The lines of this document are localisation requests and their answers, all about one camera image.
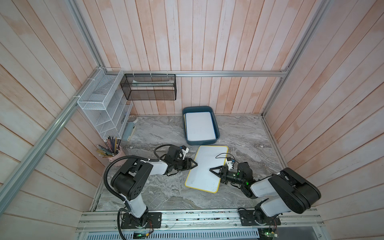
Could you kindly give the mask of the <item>blue-framed whiteboard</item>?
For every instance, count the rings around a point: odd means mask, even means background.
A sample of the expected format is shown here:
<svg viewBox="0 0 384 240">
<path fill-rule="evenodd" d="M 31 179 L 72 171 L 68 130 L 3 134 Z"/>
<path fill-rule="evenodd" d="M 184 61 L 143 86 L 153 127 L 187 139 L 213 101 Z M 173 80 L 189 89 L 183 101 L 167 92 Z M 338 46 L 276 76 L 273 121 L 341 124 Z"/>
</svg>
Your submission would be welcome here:
<svg viewBox="0 0 384 240">
<path fill-rule="evenodd" d="M 191 142 L 216 139 L 216 132 L 210 112 L 185 114 L 187 140 Z"/>
</svg>

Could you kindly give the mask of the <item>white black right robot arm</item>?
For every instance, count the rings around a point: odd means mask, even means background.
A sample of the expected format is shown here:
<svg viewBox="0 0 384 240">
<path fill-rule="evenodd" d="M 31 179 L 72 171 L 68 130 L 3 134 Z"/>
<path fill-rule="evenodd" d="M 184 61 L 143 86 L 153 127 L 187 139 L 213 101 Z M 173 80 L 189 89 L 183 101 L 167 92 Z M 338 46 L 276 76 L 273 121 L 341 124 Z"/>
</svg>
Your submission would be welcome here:
<svg viewBox="0 0 384 240">
<path fill-rule="evenodd" d="M 253 178 L 253 171 L 247 162 L 238 163 L 236 171 L 224 165 L 210 168 L 210 172 L 219 177 L 221 183 L 230 183 L 250 199 L 265 197 L 253 211 L 238 209 L 243 226 L 278 223 L 279 215 L 289 212 L 302 214 L 322 197 L 315 185 L 291 168 L 259 180 Z"/>
</svg>

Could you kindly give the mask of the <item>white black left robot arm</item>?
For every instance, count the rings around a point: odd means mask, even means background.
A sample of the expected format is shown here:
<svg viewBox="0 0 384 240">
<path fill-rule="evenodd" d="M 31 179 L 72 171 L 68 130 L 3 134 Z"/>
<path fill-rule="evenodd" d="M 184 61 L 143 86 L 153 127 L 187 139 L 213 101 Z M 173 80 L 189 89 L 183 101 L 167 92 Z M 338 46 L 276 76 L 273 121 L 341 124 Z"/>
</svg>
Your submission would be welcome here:
<svg viewBox="0 0 384 240">
<path fill-rule="evenodd" d="M 148 215 L 141 192 L 152 175 L 172 176 L 172 171 L 182 172 L 198 166 L 193 159 L 187 158 L 189 148 L 171 144 L 154 149 L 156 159 L 147 159 L 135 155 L 123 156 L 112 161 L 103 175 L 104 185 L 115 197 L 119 198 L 128 213 L 140 221 Z"/>
</svg>

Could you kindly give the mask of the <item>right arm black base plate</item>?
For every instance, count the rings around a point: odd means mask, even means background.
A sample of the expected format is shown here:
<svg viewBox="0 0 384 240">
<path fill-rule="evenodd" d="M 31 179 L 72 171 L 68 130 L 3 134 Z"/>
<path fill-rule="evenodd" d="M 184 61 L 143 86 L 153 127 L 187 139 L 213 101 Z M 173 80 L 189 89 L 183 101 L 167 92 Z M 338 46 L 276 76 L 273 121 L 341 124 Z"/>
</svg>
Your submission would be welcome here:
<svg viewBox="0 0 384 240">
<path fill-rule="evenodd" d="M 279 226 L 281 220 L 278 216 L 268 217 L 260 210 L 246 210 L 238 208 L 242 226 Z"/>
</svg>

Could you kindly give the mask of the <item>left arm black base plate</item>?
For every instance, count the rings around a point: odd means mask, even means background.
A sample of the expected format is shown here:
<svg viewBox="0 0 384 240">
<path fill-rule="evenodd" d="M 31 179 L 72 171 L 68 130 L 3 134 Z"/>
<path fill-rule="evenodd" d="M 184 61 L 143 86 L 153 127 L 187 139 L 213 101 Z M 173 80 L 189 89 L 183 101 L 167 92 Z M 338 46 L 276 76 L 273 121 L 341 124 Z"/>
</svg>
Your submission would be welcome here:
<svg viewBox="0 0 384 240">
<path fill-rule="evenodd" d="M 162 223 L 161 212 L 144 213 L 141 218 L 136 218 L 129 213 L 123 213 L 120 219 L 121 229 L 159 229 Z"/>
</svg>

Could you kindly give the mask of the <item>yellow-framed whiteboard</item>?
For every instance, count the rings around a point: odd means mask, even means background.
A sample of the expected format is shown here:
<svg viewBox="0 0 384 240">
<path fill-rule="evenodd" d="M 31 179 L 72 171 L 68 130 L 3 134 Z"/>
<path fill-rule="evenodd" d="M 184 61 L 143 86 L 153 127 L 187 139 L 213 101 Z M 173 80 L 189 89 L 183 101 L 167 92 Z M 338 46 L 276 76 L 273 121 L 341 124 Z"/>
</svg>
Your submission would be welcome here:
<svg viewBox="0 0 384 240">
<path fill-rule="evenodd" d="M 220 185 L 220 177 L 213 174 L 210 169 L 219 169 L 225 164 L 223 157 L 216 158 L 219 154 L 226 154 L 227 146 L 200 146 L 194 161 L 198 164 L 189 171 L 185 186 L 208 193 L 216 193 Z"/>
</svg>

